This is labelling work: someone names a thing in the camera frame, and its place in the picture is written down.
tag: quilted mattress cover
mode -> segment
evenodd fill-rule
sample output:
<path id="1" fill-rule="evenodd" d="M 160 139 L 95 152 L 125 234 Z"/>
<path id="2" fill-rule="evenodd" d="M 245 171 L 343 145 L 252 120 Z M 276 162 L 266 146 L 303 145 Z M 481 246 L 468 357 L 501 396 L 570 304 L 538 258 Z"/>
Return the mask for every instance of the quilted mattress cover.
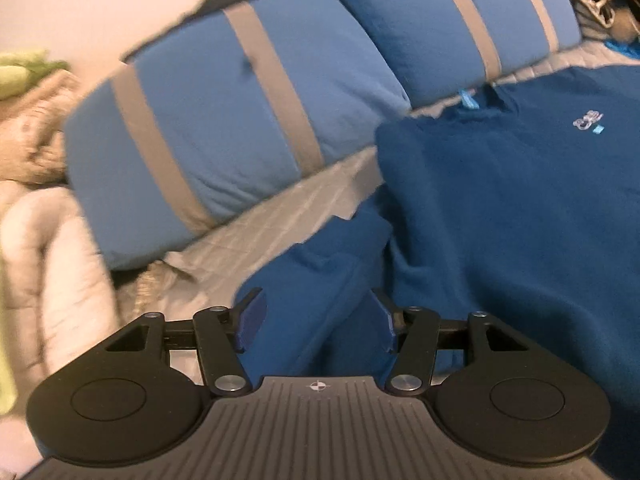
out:
<path id="1" fill-rule="evenodd" d="M 500 79 L 497 84 L 524 81 L 569 66 L 597 68 L 608 64 L 639 64 L 587 41 L 577 48 Z M 458 96 L 415 110 L 413 115 L 439 115 Z M 146 291 L 129 319 L 159 310 L 168 320 L 188 319 L 211 305 L 231 306 L 238 288 L 270 260 L 309 238 L 331 216 L 349 219 L 381 183 L 375 147 L 366 148 L 326 168 L 275 197 L 262 202 L 229 224 L 211 232 L 180 253 L 169 253 L 156 266 Z M 194 352 L 173 352 L 172 366 L 200 382 Z"/>

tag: green plush toy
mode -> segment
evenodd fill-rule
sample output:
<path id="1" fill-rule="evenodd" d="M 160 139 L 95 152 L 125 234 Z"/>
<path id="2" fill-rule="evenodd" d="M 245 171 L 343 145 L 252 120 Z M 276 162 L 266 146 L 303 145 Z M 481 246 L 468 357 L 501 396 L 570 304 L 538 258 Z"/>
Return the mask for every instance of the green plush toy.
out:
<path id="1" fill-rule="evenodd" d="M 11 373 L 9 357 L 6 353 L 5 326 L 2 322 L 4 316 L 4 291 L 2 290 L 3 280 L 2 254 L 0 254 L 0 415 L 9 413 L 18 397 L 15 387 L 14 376 Z"/>
<path id="2" fill-rule="evenodd" d="M 47 61 L 44 49 L 0 52 L 0 100 L 24 94 L 60 68 L 68 70 L 69 64 L 66 61 Z"/>

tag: pillow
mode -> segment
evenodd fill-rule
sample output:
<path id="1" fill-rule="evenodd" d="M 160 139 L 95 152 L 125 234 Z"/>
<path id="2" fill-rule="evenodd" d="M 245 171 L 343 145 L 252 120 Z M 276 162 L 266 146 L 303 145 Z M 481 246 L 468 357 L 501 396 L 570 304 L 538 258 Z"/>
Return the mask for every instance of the pillow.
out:
<path id="1" fill-rule="evenodd" d="M 414 107 L 574 46 L 569 0 L 342 0 Z"/>
<path id="2" fill-rule="evenodd" d="M 131 269 L 372 144 L 408 109 L 338 0 L 251 0 L 92 92 L 66 122 L 68 177 L 107 266 Z"/>

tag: light blue tag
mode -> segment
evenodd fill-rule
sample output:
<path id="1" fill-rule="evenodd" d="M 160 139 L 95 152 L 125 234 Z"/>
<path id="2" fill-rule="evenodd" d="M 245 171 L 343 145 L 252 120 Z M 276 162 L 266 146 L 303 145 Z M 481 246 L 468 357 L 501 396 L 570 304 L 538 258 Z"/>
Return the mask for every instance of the light blue tag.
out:
<path id="1" fill-rule="evenodd" d="M 480 109 L 480 105 L 478 104 L 478 101 L 476 101 L 475 99 L 473 99 L 473 97 L 471 97 L 471 94 L 466 91 L 466 90 L 461 90 L 459 92 L 460 97 L 462 97 L 462 105 L 465 108 L 468 108 L 469 110 L 479 110 Z"/>

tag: black and white circular symbol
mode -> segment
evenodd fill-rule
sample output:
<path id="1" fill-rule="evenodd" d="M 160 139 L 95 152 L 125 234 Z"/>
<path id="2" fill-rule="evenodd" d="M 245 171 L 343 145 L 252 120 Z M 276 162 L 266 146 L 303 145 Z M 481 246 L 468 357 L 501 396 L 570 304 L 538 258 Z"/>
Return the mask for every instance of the black and white circular symbol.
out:
<path id="1" fill-rule="evenodd" d="M 315 383 L 311 383 L 309 387 L 315 392 L 321 392 L 322 390 L 327 388 L 328 385 L 326 383 L 323 383 L 322 381 L 316 381 Z"/>

